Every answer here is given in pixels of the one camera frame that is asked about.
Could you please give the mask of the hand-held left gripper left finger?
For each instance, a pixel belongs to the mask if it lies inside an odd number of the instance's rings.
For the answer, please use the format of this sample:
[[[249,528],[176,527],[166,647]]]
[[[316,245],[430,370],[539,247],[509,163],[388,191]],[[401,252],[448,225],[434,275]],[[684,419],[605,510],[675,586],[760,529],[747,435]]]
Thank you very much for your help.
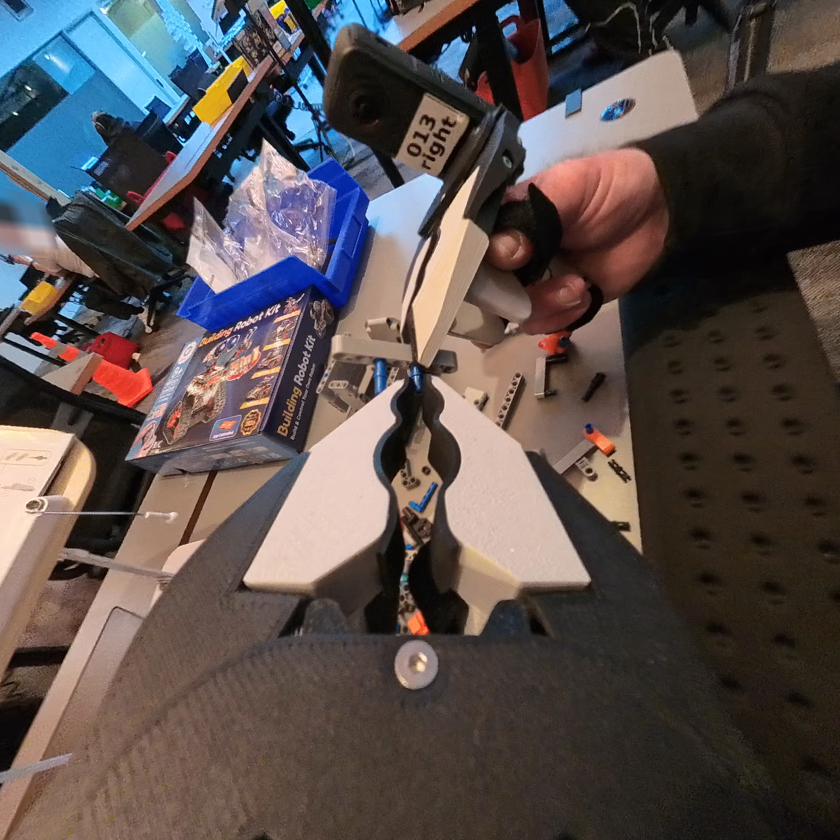
[[[369,630],[397,625],[404,539],[393,480],[404,464],[404,382],[315,444],[245,573],[256,592],[335,601]]]

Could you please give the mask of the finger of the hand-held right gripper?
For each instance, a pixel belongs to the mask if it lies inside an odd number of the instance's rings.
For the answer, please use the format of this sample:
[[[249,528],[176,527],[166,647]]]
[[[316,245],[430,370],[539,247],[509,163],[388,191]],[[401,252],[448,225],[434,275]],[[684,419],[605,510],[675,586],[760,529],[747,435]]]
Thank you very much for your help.
[[[480,173],[473,171],[442,216],[411,313],[416,364],[431,365],[487,252],[489,235],[466,217]]]
[[[427,262],[435,249],[435,236],[425,237],[419,243],[413,257],[408,275],[406,287],[402,298],[402,342],[412,343],[413,327],[411,324],[411,313],[413,301],[422,286],[424,272]]]

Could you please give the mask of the grey black robot model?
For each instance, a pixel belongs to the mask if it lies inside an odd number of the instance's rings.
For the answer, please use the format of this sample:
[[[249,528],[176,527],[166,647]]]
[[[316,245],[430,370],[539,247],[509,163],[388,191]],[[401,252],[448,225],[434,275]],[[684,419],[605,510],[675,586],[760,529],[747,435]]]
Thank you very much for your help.
[[[389,387],[413,379],[413,346],[402,341],[401,323],[394,318],[379,318],[371,325],[374,332],[364,337],[348,333],[332,337],[329,361],[317,393],[342,420],[373,400],[377,382]]]

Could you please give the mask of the grey beam with blue pins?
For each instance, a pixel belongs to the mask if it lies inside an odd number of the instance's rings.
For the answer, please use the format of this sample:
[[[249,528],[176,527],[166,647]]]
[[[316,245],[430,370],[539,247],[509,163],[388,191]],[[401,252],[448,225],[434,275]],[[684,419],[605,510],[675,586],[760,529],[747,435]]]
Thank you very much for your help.
[[[501,398],[499,408],[497,410],[495,425],[502,430],[507,430],[512,413],[515,411],[518,404],[522,387],[525,384],[523,373],[517,371],[513,374],[508,388]]]

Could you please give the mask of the person's right forearm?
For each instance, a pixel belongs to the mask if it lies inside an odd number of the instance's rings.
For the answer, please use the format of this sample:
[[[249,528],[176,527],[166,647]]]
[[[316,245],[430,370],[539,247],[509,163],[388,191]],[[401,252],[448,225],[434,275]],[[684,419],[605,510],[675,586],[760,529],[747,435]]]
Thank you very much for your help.
[[[839,65],[765,74],[639,144],[675,252],[806,249],[839,236]]]

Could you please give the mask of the short light grey beam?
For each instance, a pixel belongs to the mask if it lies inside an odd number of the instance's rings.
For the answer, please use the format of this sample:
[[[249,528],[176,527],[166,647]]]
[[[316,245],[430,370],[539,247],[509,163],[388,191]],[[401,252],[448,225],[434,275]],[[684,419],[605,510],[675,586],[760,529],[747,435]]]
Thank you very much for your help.
[[[553,469],[564,475],[573,467],[589,481],[596,481],[598,475],[592,466],[589,457],[596,451],[595,444],[588,438],[584,438],[569,453],[553,464]]]

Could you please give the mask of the blue plastic bin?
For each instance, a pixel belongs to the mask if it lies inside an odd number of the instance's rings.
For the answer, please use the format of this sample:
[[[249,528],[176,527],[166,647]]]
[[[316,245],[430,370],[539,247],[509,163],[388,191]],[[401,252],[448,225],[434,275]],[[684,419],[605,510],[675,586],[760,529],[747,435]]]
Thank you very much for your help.
[[[214,331],[309,287],[320,290],[337,309],[347,303],[368,236],[369,198],[334,159],[317,165],[310,175],[337,193],[324,269],[312,268],[298,257],[290,256],[220,292],[212,291],[201,278],[195,278],[176,313],[179,318]]]

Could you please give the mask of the yellow bin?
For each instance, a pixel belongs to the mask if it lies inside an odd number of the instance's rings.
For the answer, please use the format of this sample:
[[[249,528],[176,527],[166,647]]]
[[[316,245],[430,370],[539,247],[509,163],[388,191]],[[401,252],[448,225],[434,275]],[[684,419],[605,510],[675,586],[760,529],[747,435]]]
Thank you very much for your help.
[[[214,124],[229,110],[248,85],[250,65],[243,56],[228,65],[207,88],[193,111],[206,124]]]

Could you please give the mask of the orange bin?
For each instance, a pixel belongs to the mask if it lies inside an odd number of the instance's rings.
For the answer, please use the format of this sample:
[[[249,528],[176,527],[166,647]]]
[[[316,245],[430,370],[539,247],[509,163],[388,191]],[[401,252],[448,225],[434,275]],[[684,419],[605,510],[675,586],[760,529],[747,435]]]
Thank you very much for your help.
[[[548,107],[549,69],[541,21],[490,13],[476,21],[479,48],[476,93],[490,104],[515,112],[522,122]]]

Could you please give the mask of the robot kit box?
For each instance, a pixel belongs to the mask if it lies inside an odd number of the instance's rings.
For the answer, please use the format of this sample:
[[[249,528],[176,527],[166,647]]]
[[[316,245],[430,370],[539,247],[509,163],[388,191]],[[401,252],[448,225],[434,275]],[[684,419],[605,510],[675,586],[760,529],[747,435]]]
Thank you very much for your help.
[[[185,344],[126,461],[172,476],[296,457],[336,320],[336,307],[309,287]]]

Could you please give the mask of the clear plastic bag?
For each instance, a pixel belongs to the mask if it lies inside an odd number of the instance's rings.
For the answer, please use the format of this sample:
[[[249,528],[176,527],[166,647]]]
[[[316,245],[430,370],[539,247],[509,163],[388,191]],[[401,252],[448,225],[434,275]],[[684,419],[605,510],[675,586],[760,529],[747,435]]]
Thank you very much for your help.
[[[263,142],[257,165],[234,189],[222,224],[194,201],[186,263],[211,292],[231,289],[288,257],[320,270],[338,193]]]

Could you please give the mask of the orange traffic cone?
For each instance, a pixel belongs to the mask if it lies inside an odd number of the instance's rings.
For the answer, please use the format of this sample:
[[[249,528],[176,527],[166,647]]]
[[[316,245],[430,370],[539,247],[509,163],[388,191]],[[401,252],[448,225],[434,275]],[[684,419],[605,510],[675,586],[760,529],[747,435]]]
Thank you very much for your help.
[[[78,347],[50,338],[41,332],[33,332],[28,337],[47,348],[50,352],[53,352],[58,359],[64,362],[72,362],[80,355],[83,355],[83,352]]]
[[[148,370],[130,371],[107,360],[99,362],[92,379],[126,407],[137,406],[154,389]]]

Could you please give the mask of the red canister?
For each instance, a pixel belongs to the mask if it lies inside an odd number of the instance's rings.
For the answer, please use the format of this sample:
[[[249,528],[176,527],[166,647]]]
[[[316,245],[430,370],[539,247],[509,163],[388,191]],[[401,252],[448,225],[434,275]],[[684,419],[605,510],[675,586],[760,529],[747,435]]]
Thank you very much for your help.
[[[85,350],[101,356],[106,362],[128,370],[137,361],[141,347],[114,332],[105,332],[86,345]]]

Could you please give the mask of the wooden board document stand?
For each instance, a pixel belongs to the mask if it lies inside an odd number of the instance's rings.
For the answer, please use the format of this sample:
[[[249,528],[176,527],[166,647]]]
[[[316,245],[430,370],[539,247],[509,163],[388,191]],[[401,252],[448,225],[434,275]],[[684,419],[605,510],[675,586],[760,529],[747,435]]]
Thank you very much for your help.
[[[2,503],[2,674],[12,664],[49,573],[93,488],[95,460],[77,439],[42,497]],[[215,474],[154,478],[142,511],[173,511],[173,524],[142,519],[117,555],[121,570],[106,575],[34,722],[2,781],[2,838],[21,822],[60,774],[107,706],[107,695],[152,603],[158,571],[193,536]]]

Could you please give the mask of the grey frame with black pins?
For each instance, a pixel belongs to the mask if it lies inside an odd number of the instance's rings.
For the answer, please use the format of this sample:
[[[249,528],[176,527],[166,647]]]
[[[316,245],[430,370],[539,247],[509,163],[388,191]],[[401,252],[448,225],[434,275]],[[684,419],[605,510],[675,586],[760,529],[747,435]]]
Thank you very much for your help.
[[[536,399],[544,400],[557,395],[558,390],[551,386],[550,370],[552,366],[567,364],[569,360],[565,353],[544,354],[537,357],[534,368],[534,396]]]

